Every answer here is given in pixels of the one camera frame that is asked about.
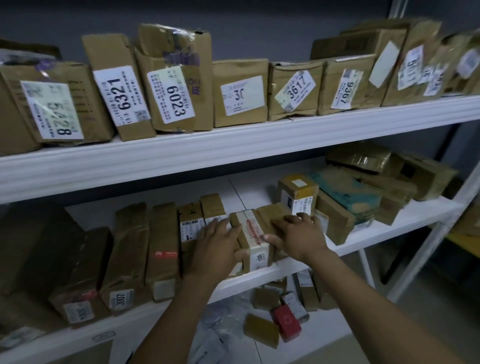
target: hand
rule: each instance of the hand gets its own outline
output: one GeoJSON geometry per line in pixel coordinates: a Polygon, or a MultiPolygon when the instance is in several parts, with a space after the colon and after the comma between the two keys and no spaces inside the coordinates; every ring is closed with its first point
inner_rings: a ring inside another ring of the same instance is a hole
{"type": "Polygon", "coordinates": [[[284,235],[280,238],[277,235],[266,234],[264,240],[283,250],[293,259],[310,265],[315,255],[330,252],[317,217],[310,218],[304,212],[299,212],[297,216],[285,216],[284,220],[272,222],[284,235]]]}
{"type": "Polygon", "coordinates": [[[239,249],[237,243],[241,226],[227,231],[229,219],[214,219],[202,229],[193,253],[188,275],[202,276],[213,288],[232,272],[235,264],[248,257],[248,249],[239,249]]]}

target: red box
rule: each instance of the red box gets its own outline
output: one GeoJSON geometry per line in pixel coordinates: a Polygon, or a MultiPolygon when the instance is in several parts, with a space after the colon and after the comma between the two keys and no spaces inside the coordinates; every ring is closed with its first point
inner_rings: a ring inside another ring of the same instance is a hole
{"type": "Polygon", "coordinates": [[[295,318],[287,305],[277,308],[273,312],[274,321],[280,327],[280,335],[284,342],[293,340],[301,332],[300,322],[295,318]]]}

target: person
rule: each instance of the person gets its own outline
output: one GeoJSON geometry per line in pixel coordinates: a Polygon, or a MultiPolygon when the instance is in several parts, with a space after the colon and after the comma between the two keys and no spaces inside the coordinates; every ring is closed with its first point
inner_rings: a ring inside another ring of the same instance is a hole
{"type": "MultiPolygon", "coordinates": [[[[305,213],[273,223],[282,236],[263,239],[308,265],[322,280],[370,363],[462,363],[423,327],[357,276],[327,247],[320,222],[305,213]]],[[[241,227],[212,221],[199,235],[190,272],[164,314],[134,353],[132,364],[185,364],[212,292],[248,256],[236,250],[241,227]]]]}

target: small red box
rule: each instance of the small red box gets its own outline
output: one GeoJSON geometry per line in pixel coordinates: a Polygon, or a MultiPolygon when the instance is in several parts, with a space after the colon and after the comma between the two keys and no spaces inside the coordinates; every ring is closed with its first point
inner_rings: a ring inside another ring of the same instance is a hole
{"type": "Polygon", "coordinates": [[[293,340],[301,332],[300,322],[295,318],[287,305],[277,308],[273,312],[274,321],[280,327],[280,335],[284,342],[293,340]]]}

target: right hand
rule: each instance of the right hand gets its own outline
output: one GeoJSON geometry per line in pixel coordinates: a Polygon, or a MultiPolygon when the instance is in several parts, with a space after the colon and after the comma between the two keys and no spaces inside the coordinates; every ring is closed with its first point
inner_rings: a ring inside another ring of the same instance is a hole
{"type": "Polygon", "coordinates": [[[272,220],[272,222],[284,234],[282,237],[266,234],[263,236],[264,240],[283,250],[293,259],[310,265],[315,255],[330,252],[318,217],[311,218],[299,212],[297,216],[285,216],[283,220],[272,220]]]}

